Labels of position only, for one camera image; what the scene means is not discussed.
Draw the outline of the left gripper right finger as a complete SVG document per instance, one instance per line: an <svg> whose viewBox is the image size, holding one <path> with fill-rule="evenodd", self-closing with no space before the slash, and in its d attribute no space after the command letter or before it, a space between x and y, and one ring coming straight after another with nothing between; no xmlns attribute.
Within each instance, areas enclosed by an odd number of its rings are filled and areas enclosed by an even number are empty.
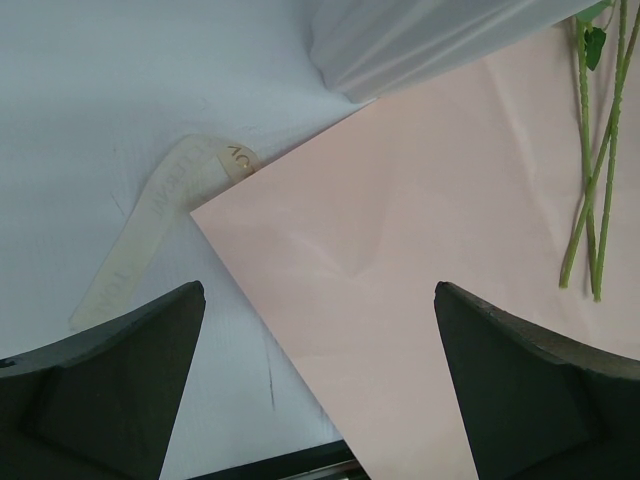
<svg viewBox="0 0 640 480"><path fill-rule="evenodd" d="M450 282L434 308L479 478L638 478L638 361Z"/></svg>

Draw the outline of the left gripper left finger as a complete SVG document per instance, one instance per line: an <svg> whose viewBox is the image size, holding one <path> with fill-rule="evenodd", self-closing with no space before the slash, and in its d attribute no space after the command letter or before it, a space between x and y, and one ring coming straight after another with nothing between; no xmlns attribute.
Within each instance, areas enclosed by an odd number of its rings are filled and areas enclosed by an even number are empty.
<svg viewBox="0 0 640 480"><path fill-rule="evenodd" d="M194 281L2 359L2 478L159 478L204 312Z"/></svg>

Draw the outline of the pink wrapping paper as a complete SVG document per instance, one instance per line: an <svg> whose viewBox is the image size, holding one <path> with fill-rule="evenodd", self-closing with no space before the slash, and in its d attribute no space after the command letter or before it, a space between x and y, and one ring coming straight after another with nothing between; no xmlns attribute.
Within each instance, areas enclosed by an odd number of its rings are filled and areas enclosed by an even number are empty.
<svg viewBox="0 0 640 480"><path fill-rule="evenodd" d="M639 354L639 66L623 90L603 297L578 256L574 58L550 29L380 99L193 217L374 479L472 479L441 281Z"/></svg>

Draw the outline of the cream printed ribbon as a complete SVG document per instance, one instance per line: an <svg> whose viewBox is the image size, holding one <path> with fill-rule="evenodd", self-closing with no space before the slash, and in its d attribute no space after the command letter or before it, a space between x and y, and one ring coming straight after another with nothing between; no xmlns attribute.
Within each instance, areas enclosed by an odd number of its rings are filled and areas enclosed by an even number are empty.
<svg viewBox="0 0 640 480"><path fill-rule="evenodd" d="M126 311L174 221L260 169L249 147L206 134L179 140L150 175L123 230L78 307L70 329L82 331Z"/></svg>

